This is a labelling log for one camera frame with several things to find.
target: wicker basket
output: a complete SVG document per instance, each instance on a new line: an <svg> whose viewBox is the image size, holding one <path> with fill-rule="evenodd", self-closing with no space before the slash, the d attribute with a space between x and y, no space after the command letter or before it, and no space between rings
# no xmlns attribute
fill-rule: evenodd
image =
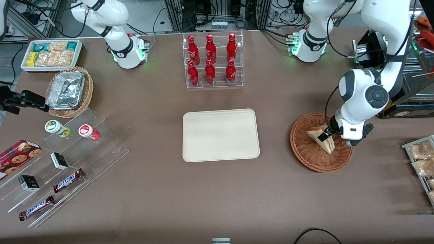
<svg viewBox="0 0 434 244"><path fill-rule="evenodd" d="M346 140L338 134L333 134L335 149L332 154L325 152L306 133L309 128L322 126L325 123L323 113L311 113L299 118L291 129L290 143L296 157L308 168L318 172L335 172L350 162L353 148L348 147Z"/></svg>
<svg viewBox="0 0 434 244"><path fill-rule="evenodd" d="M65 119L70 119L70 118L74 118L77 115L81 114L83 111L86 110L86 108L89 107L90 100L92 99L92 92L93 92L92 77L90 77L89 73L81 67L74 67L74 68L66 69L66 70L63 70L62 73L72 72L72 71L80 71L86 75L85 86L83 88L83 95L82 95L82 99L80 102L80 107L76 110L49 109L48 113L50 113L53 116L62 117ZM50 94L51 86L53 85L53 81L54 81L54 77L53 77L53 79L51 79L51 82L48 85L47 92L45 93L45 98L48 98L48 95Z"/></svg>

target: bottle cap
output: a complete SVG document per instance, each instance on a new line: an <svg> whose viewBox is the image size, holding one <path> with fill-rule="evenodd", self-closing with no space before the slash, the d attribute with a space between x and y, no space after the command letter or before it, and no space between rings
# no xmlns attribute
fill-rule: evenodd
<svg viewBox="0 0 434 244"><path fill-rule="evenodd" d="M82 126L80 126L79 134L82 137L88 137L88 136L90 136L92 134L92 132L93 132L92 126L90 126L90 125L82 125Z"/></svg>
<svg viewBox="0 0 434 244"><path fill-rule="evenodd" d="M62 128L62 125L57 120L50 120L45 124L45 131L50 133L59 132Z"/></svg>

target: coca-cola bottle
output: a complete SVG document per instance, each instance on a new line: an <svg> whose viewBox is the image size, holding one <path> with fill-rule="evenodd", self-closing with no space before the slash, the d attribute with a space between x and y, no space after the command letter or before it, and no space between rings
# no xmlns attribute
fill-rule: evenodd
<svg viewBox="0 0 434 244"><path fill-rule="evenodd" d="M207 59L207 66L205 67L205 73L207 75L208 84L214 84L216 79L216 69L214 68L213 62L211 59Z"/></svg>
<svg viewBox="0 0 434 244"><path fill-rule="evenodd" d="M226 67L226 84L231 86L235 83L235 72L237 71L233 66L233 59L227 62Z"/></svg>
<svg viewBox="0 0 434 244"><path fill-rule="evenodd" d="M187 39L188 39L188 55L195 65L199 65L201 63L201 59L199 58L199 49L197 48L197 45L194 43L194 37L189 36Z"/></svg>
<svg viewBox="0 0 434 244"><path fill-rule="evenodd" d="M205 47L207 52L207 59L211 59L211 62L214 64L217 62L217 52L216 52L216 44L213 41L213 35L207 35L207 45Z"/></svg>
<svg viewBox="0 0 434 244"><path fill-rule="evenodd" d="M229 62L229 60L233 59L235 60L235 58L237 57L237 43L235 42L235 34L231 33L229 34L229 42L227 43L226 46L226 59Z"/></svg>
<svg viewBox="0 0 434 244"><path fill-rule="evenodd" d="M196 67L194 66L194 62L189 60L188 61L188 77L190 78L190 83L192 86L198 86L199 85L199 73L197 72Z"/></svg>

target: table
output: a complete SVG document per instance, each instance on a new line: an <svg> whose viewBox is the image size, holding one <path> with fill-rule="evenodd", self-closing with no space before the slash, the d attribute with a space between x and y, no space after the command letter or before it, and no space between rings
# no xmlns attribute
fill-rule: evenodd
<svg viewBox="0 0 434 244"><path fill-rule="evenodd" d="M331 39L350 53L351 40L365 31L336 28ZM294 156L289 132L300 116L324 111L352 59L327 49L316 63L303 63L263 33L245 31L244 87L191 91L181 39L158 36L149 62L131 70L113 62L102 38L82 39L79 65L95 83L90 107L131 151L38 228L0 211L2 244L190 244L214 237L230 237L234 244L292 243L309 227L324 228L344 243L434 241L434 216L416 215L431 210L427 196L400 147L433 134L434 119L371 119L374 131L348 166L316 173ZM45 94L52 76L23 72L17 90ZM335 94L330 113L341 104ZM256 112L258 158L183 161L185 113L244 108ZM49 119L37 109L7 115L0 149L19 139L40 141Z"/></svg>

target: small black box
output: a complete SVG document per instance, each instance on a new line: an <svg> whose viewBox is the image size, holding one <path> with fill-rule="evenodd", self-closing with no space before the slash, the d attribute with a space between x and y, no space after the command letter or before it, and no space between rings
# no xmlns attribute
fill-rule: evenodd
<svg viewBox="0 0 434 244"><path fill-rule="evenodd" d="M62 154L58 152L54 152L50 156L51 156L51 161L53 161L54 167L60 170L68 169L69 167L68 162L66 161L65 157Z"/></svg>
<svg viewBox="0 0 434 244"><path fill-rule="evenodd" d="M20 182L21 187L25 191L37 191L39 190L39 185L36 182L34 176L31 175L21 175L18 177L18 181Z"/></svg>

